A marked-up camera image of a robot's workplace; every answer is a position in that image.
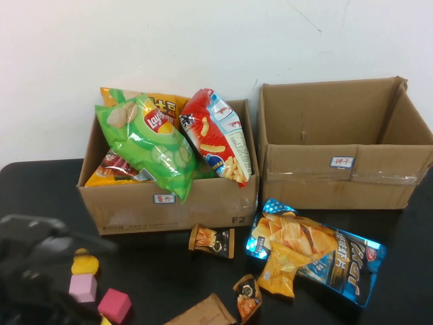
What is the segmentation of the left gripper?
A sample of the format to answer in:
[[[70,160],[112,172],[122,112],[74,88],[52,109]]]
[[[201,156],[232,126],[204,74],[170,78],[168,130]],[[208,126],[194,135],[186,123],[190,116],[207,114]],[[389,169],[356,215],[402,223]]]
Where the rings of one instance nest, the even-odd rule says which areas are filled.
[[[116,243],[78,232],[37,239],[30,236],[1,236],[1,271],[12,272],[30,265],[71,257],[73,246],[84,248],[90,255],[118,252]]]

